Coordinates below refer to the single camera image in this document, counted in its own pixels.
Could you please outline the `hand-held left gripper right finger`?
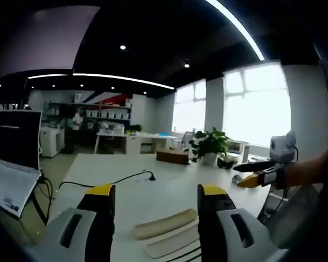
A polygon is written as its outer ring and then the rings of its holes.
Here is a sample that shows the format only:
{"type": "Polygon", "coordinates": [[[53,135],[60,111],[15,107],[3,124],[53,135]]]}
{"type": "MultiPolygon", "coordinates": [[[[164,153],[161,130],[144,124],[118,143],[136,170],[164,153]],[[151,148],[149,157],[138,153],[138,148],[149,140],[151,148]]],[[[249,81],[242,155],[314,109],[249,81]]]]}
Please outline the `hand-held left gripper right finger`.
{"type": "Polygon", "coordinates": [[[269,261],[279,251],[267,228],[213,184],[197,186],[202,261],[269,261]]]}

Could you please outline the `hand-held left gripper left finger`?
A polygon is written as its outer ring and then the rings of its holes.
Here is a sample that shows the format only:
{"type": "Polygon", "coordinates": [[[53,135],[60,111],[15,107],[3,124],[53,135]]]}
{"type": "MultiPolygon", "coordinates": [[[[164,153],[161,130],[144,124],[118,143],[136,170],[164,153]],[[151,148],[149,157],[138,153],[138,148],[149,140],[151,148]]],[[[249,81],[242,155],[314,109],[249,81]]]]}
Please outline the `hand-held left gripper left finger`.
{"type": "Polygon", "coordinates": [[[76,208],[51,222],[59,261],[110,261],[115,231],[114,184],[87,190],[76,208]]]}

